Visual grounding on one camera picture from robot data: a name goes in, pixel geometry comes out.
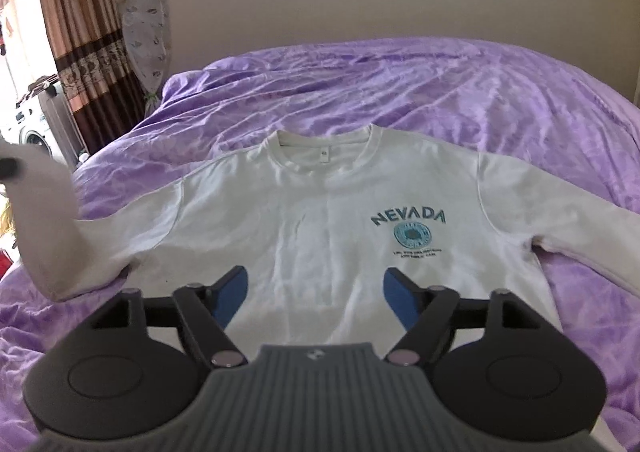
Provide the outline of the covered standing fan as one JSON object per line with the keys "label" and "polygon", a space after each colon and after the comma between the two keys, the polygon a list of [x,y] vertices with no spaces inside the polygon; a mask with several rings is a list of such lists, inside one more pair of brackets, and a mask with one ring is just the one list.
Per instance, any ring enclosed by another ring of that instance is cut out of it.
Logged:
{"label": "covered standing fan", "polygon": [[170,62],[170,26],[166,0],[122,0],[122,36],[134,74],[144,92],[144,116],[160,106]]}

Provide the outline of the white washing machine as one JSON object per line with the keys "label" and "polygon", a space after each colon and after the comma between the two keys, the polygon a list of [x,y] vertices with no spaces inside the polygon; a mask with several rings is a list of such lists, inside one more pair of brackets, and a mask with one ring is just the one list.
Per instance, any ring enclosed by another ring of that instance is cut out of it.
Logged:
{"label": "white washing machine", "polygon": [[59,82],[35,88],[11,106],[1,120],[1,137],[32,144],[69,168],[77,167],[81,145]]}

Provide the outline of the purple bed sheet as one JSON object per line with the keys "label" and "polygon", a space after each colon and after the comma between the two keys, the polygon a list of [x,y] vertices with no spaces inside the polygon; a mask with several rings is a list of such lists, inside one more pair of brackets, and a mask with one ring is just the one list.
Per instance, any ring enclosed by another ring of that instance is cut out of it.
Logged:
{"label": "purple bed sheet", "polygon": [[[579,68],[520,47],[440,38],[273,48],[175,74],[160,109],[75,172],[82,216],[116,212],[273,129],[327,136],[375,123],[512,155],[639,212],[639,110]],[[568,336],[608,381],[603,417],[639,451],[639,298],[538,252]],[[52,305],[20,267],[1,281],[1,451],[37,429],[22,399],[35,360],[117,292]]]}

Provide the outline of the brown patterned curtain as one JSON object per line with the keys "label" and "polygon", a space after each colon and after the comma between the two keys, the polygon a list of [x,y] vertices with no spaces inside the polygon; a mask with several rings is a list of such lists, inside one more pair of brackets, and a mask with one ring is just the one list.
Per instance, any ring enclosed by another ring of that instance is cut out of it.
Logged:
{"label": "brown patterned curtain", "polygon": [[144,92],[134,74],[116,0],[40,0],[64,96],[94,154],[143,120]]}

